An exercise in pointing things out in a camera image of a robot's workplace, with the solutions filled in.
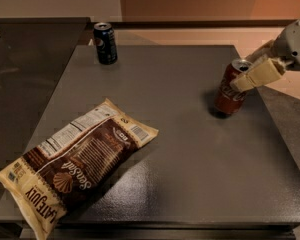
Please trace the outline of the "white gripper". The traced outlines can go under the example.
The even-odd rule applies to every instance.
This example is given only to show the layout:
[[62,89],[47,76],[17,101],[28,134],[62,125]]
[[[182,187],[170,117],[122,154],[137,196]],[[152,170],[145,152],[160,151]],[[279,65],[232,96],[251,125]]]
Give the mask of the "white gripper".
[[[273,53],[279,58],[270,58]],[[287,25],[276,40],[269,40],[245,57],[253,63],[249,69],[236,76],[230,86],[237,92],[245,92],[255,87],[280,80],[290,71],[300,71],[300,19]]]

